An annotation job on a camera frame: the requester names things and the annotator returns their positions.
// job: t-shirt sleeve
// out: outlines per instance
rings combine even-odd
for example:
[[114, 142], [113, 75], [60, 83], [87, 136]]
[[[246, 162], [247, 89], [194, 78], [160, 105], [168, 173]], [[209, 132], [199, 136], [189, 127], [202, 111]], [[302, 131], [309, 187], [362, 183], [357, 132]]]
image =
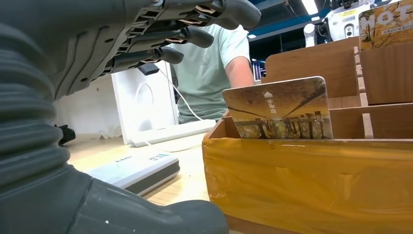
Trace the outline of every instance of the t-shirt sleeve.
[[249, 61], [248, 32], [239, 26], [234, 30], [222, 28], [219, 37], [219, 50], [224, 68], [236, 57], [245, 57]]

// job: wooden desk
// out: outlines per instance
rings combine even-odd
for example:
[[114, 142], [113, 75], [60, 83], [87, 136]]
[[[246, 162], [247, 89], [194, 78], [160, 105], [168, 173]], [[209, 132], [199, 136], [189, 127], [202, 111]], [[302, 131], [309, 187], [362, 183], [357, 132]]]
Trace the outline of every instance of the wooden desk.
[[153, 146], [130, 148], [124, 145], [122, 138], [96, 139], [96, 136], [79, 136], [67, 143], [71, 152], [69, 164], [80, 171], [87, 171], [113, 160], [126, 156], [156, 154], [162, 150], [176, 151], [192, 147], [188, 150], [172, 153], [179, 158], [181, 171], [179, 174], [143, 196], [158, 205], [186, 200], [209, 200], [205, 182], [204, 162], [202, 160], [201, 143], [204, 134], [163, 142]]

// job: white panel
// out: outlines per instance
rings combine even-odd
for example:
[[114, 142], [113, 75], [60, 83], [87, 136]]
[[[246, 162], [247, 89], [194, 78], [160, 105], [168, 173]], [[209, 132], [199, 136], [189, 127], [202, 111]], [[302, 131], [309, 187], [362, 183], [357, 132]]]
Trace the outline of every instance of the white panel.
[[[121, 121], [122, 135], [125, 144], [131, 143], [131, 136], [140, 131], [165, 128], [177, 124], [175, 100], [168, 78], [169, 65], [161, 61], [156, 64], [160, 71], [145, 76], [138, 69], [131, 69], [112, 74], [112, 82], [116, 103]], [[140, 83], [148, 83], [153, 91], [152, 105], [150, 91], [146, 86], [141, 88], [138, 100], [135, 93]]]
[[121, 134], [119, 115], [110, 76], [104, 76], [81, 91], [54, 103], [57, 117], [53, 124], [67, 124], [76, 134]]

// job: robotic hand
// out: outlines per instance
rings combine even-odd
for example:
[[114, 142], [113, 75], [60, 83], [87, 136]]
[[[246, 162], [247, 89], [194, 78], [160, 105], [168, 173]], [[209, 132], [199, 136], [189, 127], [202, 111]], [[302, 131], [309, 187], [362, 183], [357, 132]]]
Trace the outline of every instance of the robotic hand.
[[196, 26], [251, 27], [247, 0], [0, 0], [0, 233], [225, 234], [212, 203], [161, 207], [67, 164], [52, 102], [108, 73], [211, 45]]

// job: person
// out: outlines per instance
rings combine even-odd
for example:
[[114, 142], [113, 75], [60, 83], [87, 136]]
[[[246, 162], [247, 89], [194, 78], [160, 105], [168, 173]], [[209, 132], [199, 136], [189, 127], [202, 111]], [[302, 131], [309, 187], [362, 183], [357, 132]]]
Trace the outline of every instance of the person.
[[[227, 30], [215, 24], [201, 29], [214, 36], [213, 44], [206, 49], [190, 43], [170, 45], [185, 55], [172, 70], [178, 79], [177, 89], [194, 113], [201, 119], [219, 120], [227, 110], [222, 91], [255, 84], [248, 32], [242, 26]], [[180, 124], [198, 120], [182, 98], [178, 111]]]

